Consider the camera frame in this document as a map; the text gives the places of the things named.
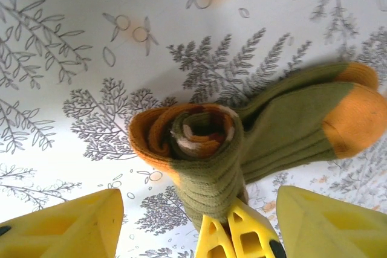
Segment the black tip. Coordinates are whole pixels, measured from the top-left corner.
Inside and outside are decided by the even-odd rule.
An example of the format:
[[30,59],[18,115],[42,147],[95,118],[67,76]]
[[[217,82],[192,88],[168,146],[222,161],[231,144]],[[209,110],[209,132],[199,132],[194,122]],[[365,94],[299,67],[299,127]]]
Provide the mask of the black tip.
[[2,227],[0,227],[0,236],[4,235],[9,230],[11,230],[11,226],[2,226]]
[[269,242],[270,248],[273,251],[275,258],[286,258],[286,252],[282,244],[278,241],[271,240]]

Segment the white patterned surface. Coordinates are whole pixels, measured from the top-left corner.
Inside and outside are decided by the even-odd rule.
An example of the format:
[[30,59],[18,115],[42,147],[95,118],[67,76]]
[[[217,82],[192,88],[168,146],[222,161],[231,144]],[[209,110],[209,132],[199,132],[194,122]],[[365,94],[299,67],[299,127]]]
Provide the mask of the white patterned surface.
[[[193,258],[197,232],[170,180],[132,153],[130,118],[174,102],[243,102],[251,86],[340,58],[373,66],[385,90],[386,25],[387,0],[0,0],[1,220],[118,187],[117,257]],[[227,75],[230,62],[247,75]],[[385,137],[357,158],[249,185],[250,205],[278,229],[276,191],[292,184],[387,213],[386,177]]]

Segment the yellow plastic object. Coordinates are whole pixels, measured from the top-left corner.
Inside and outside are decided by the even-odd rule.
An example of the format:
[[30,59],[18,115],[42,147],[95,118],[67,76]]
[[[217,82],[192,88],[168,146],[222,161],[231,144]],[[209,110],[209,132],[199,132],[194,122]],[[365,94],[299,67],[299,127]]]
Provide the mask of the yellow plastic object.
[[108,189],[0,224],[0,258],[114,258],[123,220]]
[[387,215],[283,185],[277,216],[288,258],[386,258]]
[[237,258],[285,258],[285,251],[271,223],[239,199],[228,216]]
[[237,258],[230,237],[218,220],[203,216],[195,257]]

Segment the orange sock toe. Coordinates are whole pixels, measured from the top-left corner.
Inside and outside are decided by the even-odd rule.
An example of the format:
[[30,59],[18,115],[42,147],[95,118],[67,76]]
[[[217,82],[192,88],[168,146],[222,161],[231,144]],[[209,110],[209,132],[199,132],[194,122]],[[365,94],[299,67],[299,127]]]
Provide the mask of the orange sock toe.
[[387,129],[387,100],[360,84],[324,119],[323,130],[338,158],[357,155]]
[[375,91],[379,88],[379,79],[376,71],[362,63],[350,63],[335,81],[358,83]]

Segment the ribbed knit fabric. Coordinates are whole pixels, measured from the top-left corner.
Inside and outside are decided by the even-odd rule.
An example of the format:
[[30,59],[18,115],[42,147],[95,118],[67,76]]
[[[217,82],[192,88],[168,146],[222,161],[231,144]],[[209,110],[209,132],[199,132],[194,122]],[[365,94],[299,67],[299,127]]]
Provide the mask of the ribbed knit fabric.
[[313,161],[351,157],[387,128],[387,101],[361,64],[319,66],[269,87],[246,107],[182,104],[136,115],[133,150],[177,186],[200,229],[203,214],[226,223],[245,182]]

